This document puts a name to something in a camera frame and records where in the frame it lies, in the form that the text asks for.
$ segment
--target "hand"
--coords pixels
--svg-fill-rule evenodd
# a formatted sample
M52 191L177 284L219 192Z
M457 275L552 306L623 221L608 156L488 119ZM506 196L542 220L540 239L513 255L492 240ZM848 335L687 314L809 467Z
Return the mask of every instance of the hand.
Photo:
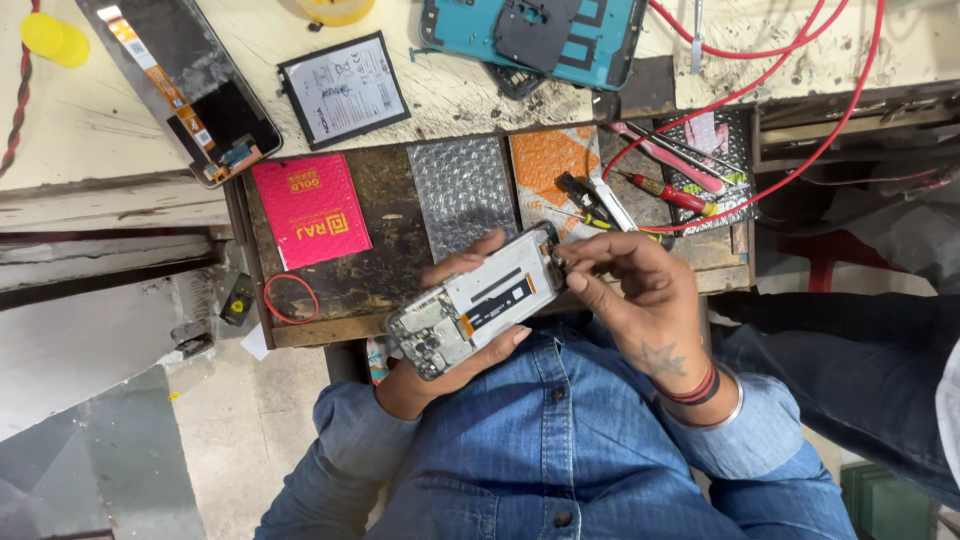
M451 255L436 266L423 270L422 288L439 285L454 274L476 270L487 255L503 245L505 234L493 229L467 248L465 253ZM480 372L507 359L516 346L530 335L530 329L514 325L498 335L490 344L434 380L423 380L410 362L400 362L381 382L374 394L385 411L401 420L414 420L436 398L456 392Z
M697 282L689 266L645 233L600 233L560 247L566 284L610 329L638 371L682 394L709 367L700 337ZM588 270L610 271L624 297Z

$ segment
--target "disassembled smartphone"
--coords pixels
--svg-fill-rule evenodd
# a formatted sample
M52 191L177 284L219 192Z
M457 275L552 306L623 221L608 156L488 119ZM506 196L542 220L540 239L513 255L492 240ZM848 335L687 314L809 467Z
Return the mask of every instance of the disassembled smartphone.
M549 221L390 316L387 330L424 380L472 356L565 289L560 240Z

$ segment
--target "blue denim shirt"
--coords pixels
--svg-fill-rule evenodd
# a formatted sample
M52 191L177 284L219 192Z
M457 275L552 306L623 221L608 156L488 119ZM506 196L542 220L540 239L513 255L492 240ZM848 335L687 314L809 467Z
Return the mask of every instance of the blue denim shirt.
M257 539L855 538L840 490L777 380L741 374L743 408L682 426L607 333L560 324L404 422L372 387L324 390L319 438ZM712 504L689 466L711 479ZM380 486L383 516L364 531Z

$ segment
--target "shirt button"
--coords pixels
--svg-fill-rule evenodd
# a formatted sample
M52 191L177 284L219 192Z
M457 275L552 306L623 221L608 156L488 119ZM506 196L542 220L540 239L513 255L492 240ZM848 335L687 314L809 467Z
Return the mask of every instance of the shirt button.
M564 528L571 523L573 523L573 516L570 515L570 512L561 512L553 519L553 525L557 526L557 528Z

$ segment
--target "dirty workbench surface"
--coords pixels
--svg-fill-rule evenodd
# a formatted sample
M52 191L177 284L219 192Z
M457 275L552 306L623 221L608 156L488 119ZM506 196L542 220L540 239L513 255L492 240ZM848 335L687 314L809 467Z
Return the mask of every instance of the dirty workbench surface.
M617 149L615 140L601 139L604 155ZM640 160L646 160L639 153L634 154ZM384 148L349 153L347 162L372 248L291 272L310 283L316 291L320 313L314 322L304 325L288 325L271 317L271 332L277 347L323 344L382 334L387 314L419 293L420 271L433 264L406 150ZM659 167L652 162L624 160L624 166L638 166L641 168L637 170L659 174ZM662 201L642 195L639 189L625 183L612 182L612 186L623 196L624 204L638 220L668 215L666 208L661 208ZM255 183L247 178L245 187L254 245L260 256L263 277L269 279L282 273L283 265ZM750 284L747 257L733 252L730 228L680 238L674 253L697 271L697 283L702 292L743 288ZM305 317L313 312L313 301L301 284L279 280L271 289L273 304L287 317Z
M477 61L430 54L410 62L410 47L421 47L420 1L381 0L360 22L342 28L324 27L318 33L307 31L309 21L292 1L196 2L282 131L285 142L278 154L281 158L308 150L289 101L276 95L276 65L377 30L384 33L412 117L344 141L331 150L589 123L596 121L594 100L602 104L602 95L595 98L587 89L558 82L548 82L534 96L514 102L498 94ZM829 16L836 3L828 2L814 26ZM693 0L663 0L662 4L687 29L692 28ZM732 51L781 47L793 39L813 4L812 0L714 0L704 9L704 40ZM914 3L887 13L874 75L867 88L960 79L960 61L955 54L960 45L960 20L955 7L950 3L926 4ZM20 56L17 28L29 8L29 2L15 2L0 12L0 62L12 75ZM93 34L76 2L44 0L43 10L84 31L90 38L91 55L85 65L75 69L35 59L32 97L17 150L17 166L4 178L3 189L185 168ZM873 11L872 3L851 2L829 29L791 55L764 86L746 96L746 101L852 90L870 38ZM656 13L648 11L635 56L665 57L669 68L656 70L656 76L641 70L642 76L633 81L638 85L635 94L676 104L679 109L701 107L743 86L775 61L728 61L705 55L701 74L690 76L689 51L688 44ZM651 90L664 88L660 84L664 77L675 80L668 85L671 90L676 87L675 98L672 91L664 96L663 90ZM0 78L0 103L15 103L18 84L15 76ZM643 103L625 103L624 109L625 113L657 112ZM11 121L9 114L0 115L0 133L9 130Z

